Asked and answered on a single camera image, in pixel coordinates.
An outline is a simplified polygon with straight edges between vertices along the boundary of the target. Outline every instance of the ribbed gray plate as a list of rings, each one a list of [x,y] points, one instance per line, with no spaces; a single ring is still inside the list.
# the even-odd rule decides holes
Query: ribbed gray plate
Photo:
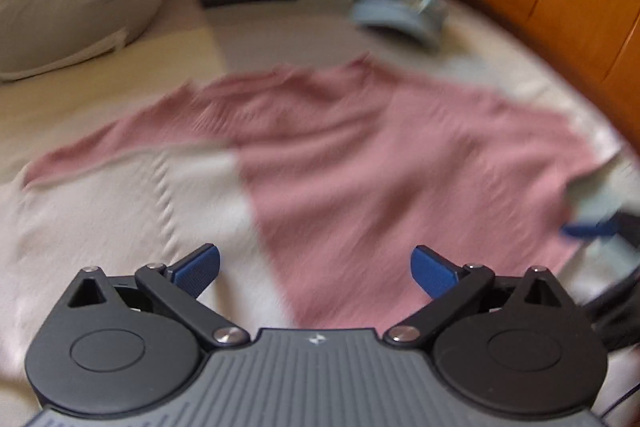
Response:
[[[29,427],[602,427],[588,411],[519,422],[468,406],[417,351],[381,344],[372,330],[262,330],[213,355],[181,396],[117,420],[45,410]]]

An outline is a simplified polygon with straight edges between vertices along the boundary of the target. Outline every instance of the circular joint cover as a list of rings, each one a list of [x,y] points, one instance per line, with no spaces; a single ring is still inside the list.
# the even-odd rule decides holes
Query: circular joint cover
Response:
[[[536,305],[454,323],[437,338],[433,358],[472,402],[529,419],[590,407],[607,372],[607,351],[585,318]]]
[[[161,401],[196,371],[200,348],[185,327],[102,306],[74,310],[38,332],[25,369],[41,404],[81,415],[123,414]]]

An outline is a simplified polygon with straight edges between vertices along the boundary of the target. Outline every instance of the pink shirt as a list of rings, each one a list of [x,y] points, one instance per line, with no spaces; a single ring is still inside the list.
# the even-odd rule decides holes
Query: pink shirt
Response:
[[[415,245],[502,275],[558,270],[577,246],[559,234],[566,184],[596,167],[558,114],[363,57],[185,85],[35,161],[24,182],[220,139],[295,324],[309,328],[384,330],[425,304]]]

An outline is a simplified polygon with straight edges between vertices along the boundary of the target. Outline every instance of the black cable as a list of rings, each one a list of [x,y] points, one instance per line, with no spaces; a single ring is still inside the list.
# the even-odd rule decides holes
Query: black cable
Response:
[[[640,382],[636,383],[631,389],[629,389],[625,394],[623,394],[619,399],[617,399],[614,403],[612,403],[609,407],[607,407],[600,415],[600,419],[603,419],[606,415],[608,415],[611,411],[613,411],[617,406],[619,406],[624,401],[631,398],[635,393],[640,391]]]

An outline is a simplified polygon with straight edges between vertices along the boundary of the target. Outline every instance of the bed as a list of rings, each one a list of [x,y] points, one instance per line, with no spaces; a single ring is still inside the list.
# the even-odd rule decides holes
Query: bed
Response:
[[[568,197],[577,214],[603,217],[623,201],[640,208],[634,158],[607,120],[507,32],[467,6],[448,2],[442,49],[428,54],[413,42],[356,28],[348,19],[351,0],[208,11],[197,0],[166,0],[148,31],[124,50],[2,86],[0,182],[9,182],[32,158],[159,98],[187,79],[210,81],[227,72],[271,68],[277,62],[327,66],[372,52],[403,68],[488,86],[523,103],[567,114],[576,132],[607,163],[571,187]],[[596,243],[576,254],[561,279],[575,298],[584,300],[637,263],[621,242]],[[637,353],[613,357],[595,409],[603,410],[639,375]],[[3,425],[22,425],[36,410],[24,380],[0,382]],[[609,421],[622,427],[633,415],[630,400]]]

